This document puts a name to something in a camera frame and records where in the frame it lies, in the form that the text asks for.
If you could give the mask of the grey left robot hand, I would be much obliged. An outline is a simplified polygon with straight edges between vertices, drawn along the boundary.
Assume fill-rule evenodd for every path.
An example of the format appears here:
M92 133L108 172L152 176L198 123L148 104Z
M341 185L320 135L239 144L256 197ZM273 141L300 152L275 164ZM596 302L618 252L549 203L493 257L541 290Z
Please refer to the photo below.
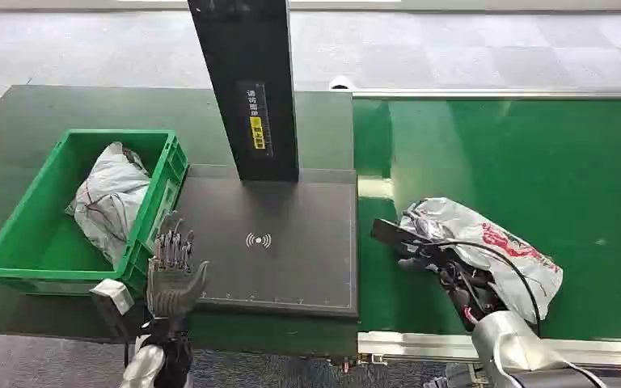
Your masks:
M179 212L170 212L158 229L148 262L146 305L153 318L183 318L203 296L210 262L194 252L194 231Z

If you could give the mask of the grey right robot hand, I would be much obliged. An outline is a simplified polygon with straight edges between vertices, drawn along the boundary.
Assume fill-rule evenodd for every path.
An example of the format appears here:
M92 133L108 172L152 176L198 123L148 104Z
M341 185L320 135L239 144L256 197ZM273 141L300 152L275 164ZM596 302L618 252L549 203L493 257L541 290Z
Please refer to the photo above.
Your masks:
M370 237L393 248L400 268L432 273L467 331L487 315L509 308L492 288L492 274L465 263L454 244L418 238L415 232L381 218L373 221Z

